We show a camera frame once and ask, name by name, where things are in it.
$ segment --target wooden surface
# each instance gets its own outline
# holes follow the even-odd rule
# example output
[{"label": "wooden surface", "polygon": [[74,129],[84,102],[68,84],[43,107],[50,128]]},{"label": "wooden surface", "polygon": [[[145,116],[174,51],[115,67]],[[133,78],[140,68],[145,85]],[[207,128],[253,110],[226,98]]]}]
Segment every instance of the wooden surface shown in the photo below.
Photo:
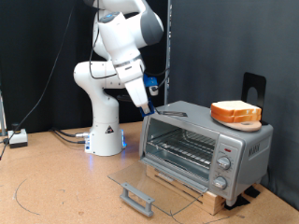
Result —
[{"label": "wooden surface", "polygon": [[7,148],[0,161],[0,223],[299,223],[298,211],[261,185],[256,199],[245,196],[250,204],[216,216],[194,204],[173,217],[155,207],[153,217],[139,214],[107,176],[139,160],[141,125],[121,125],[128,147],[112,157],[86,154],[53,133],[29,134],[29,147]]}]

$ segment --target silver handle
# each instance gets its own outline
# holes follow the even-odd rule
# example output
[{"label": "silver handle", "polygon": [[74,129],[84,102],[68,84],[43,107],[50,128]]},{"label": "silver handle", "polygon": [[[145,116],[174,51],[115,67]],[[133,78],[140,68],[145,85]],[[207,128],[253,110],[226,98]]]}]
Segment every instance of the silver handle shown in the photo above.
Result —
[{"label": "silver handle", "polygon": [[[153,212],[151,211],[151,204],[155,201],[150,196],[146,195],[145,193],[141,192],[140,190],[132,187],[128,183],[121,184],[123,187],[123,192],[121,195],[121,198],[131,205],[134,209],[136,209],[138,212],[142,213],[143,215],[147,217],[151,217],[153,215]],[[133,199],[129,197],[129,191],[132,192],[137,197],[141,198],[143,201],[146,202],[146,207],[142,206],[141,204],[137,203]]]}]

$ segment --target bread slice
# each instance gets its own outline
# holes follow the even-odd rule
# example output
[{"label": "bread slice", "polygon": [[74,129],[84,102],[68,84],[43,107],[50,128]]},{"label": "bread slice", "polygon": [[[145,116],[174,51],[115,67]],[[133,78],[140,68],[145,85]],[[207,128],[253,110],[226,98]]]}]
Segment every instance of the bread slice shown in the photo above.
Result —
[{"label": "bread slice", "polygon": [[223,116],[261,115],[262,109],[243,101],[221,101],[211,105],[211,111]]},{"label": "bread slice", "polygon": [[261,120],[261,115],[251,114],[251,115],[243,115],[243,116],[223,116],[211,111],[212,118],[226,122],[226,123],[241,123],[246,121],[255,121]]}]

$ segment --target wooden block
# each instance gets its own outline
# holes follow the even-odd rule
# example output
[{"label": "wooden block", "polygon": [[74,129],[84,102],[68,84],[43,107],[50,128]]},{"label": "wooden block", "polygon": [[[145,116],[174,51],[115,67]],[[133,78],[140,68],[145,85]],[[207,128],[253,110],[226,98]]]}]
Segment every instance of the wooden block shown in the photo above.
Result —
[{"label": "wooden block", "polygon": [[[173,190],[187,200],[194,201],[201,194],[200,191],[189,187],[185,183],[182,183],[169,175],[161,173],[159,170],[149,165],[147,165],[147,176]],[[224,207],[224,202],[225,199],[221,196],[217,196],[207,191],[199,197],[194,204],[214,216]]]}]

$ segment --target black cable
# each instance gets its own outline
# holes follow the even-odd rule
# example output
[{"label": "black cable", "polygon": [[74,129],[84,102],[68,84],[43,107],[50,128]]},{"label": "black cable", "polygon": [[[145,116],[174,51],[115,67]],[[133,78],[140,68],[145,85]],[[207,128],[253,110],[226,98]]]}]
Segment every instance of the black cable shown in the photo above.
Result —
[{"label": "black cable", "polygon": [[169,70],[169,69],[170,68],[168,67],[165,70],[163,70],[163,72],[157,73],[157,74],[150,73],[150,72],[147,72],[147,71],[145,71],[144,73],[147,74],[147,75],[149,75],[149,76],[151,76],[151,77],[159,77],[159,76],[163,75],[165,72],[167,72],[167,70]]},{"label": "black cable", "polygon": [[[43,93],[41,94],[39,100],[37,101],[36,105],[30,110],[30,112],[25,116],[25,118],[23,118],[23,120],[20,122],[19,126],[18,126],[15,130],[19,130],[19,128],[21,127],[21,125],[26,121],[26,119],[29,117],[29,115],[31,115],[31,113],[36,109],[36,107],[39,105],[39,103],[41,102],[41,100],[43,99],[43,97],[44,97],[44,95],[45,95],[45,92],[46,92],[46,90],[47,90],[47,88],[48,88],[48,86],[49,86],[49,83],[50,83],[50,79],[51,79],[51,77],[52,77],[52,75],[53,75],[53,71],[54,71],[54,68],[55,68],[55,66],[56,66],[57,60],[58,60],[59,55],[60,55],[60,53],[61,53],[61,51],[62,51],[62,48],[63,48],[63,45],[64,45],[64,40],[65,40],[65,36],[66,36],[66,32],[67,32],[67,30],[68,30],[69,22],[70,22],[70,20],[71,20],[71,17],[72,17],[73,10],[74,10],[74,8],[75,8],[76,2],[77,2],[77,0],[75,0],[75,3],[74,3],[74,5],[73,5],[73,7],[72,7],[72,10],[71,10],[71,13],[69,14],[68,22],[67,22],[67,25],[66,25],[66,28],[65,28],[65,31],[64,31],[63,42],[62,42],[62,45],[60,46],[60,49],[59,49],[59,51],[58,51],[57,57],[56,57],[55,62],[54,62],[54,66],[52,67],[52,70],[51,70],[51,72],[50,72],[50,76],[49,76],[49,78],[48,78],[46,87],[45,87]],[[15,134],[15,132],[13,132],[13,134],[9,137],[8,141],[7,141],[6,144],[4,145],[4,148],[3,148],[2,153],[1,153],[1,156],[0,156],[0,160],[2,160],[3,154],[4,154],[4,152],[5,152],[6,148],[7,148],[7,145],[8,145],[10,139],[12,138],[12,136],[13,136],[14,134]]]},{"label": "black cable", "polygon": [[153,91],[157,91],[157,90],[159,90],[162,86],[163,86],[163,84],[167,81],[167,79],[169,78],[169,74],[170,73],[168,73],[166,76],[165,76],[165,78],[164,78],[164,80],[160,83],[160,85],[157,87],[157,88],[155,88],[155,87],[153,87],[153,88],[151,88]]},{"label": "black cable", "polygon": [[65,136],[67,136],[67,137],[76,137],[75,134],[72,134],[72,133],[64,133],[63,131],[61,131],[61,130],[59,130],[59,129],[57,129],[57,128],[54,128],[54,127],[52,127],[52,128],[50,129],[50,131],[56,131],[56,132],[61,133],[61,134],[65,135]]},{"label": "black cable", "polygon": [[66,138],[63,138],[61,135],[59,135],[56,131],[52,130],[54,133],[56,133],[59,137],[61,137],[62,139],[64,139],[66,142],[69,142],[69,143],[74,143],[74,144],[85,144],[85,141],[77,141],[77,142],[73,142],[73,141],[70,141],[70,140],[67,140]]},{"label": "black cable", "polygon": [[94,76],[93,76],[93,72],[92,72],[92,56],[93,56],[93,49],[94,49],[94,47],[95,47],[95,44],[96,44],[96,41],[97,41],[99,35],[100,35],[100,30],[97,31],[97,36],[96,36],[96,38],[95,38],[95,41],[94,41],[94,44],[93,44],[93,48],[92,48],[92,52],[91,52],[91,56],[90,56],[90,73],[91,73],[91,76],[92,76],[92,78],[94,78],[94,79],[102,79],[102,78],[107,78],[107,77],[114,77],[114,76],[116,76],[117,74],[114,74],[114,75],[111,75],[111,76],[107,76],[107,77],[94,77]]}]

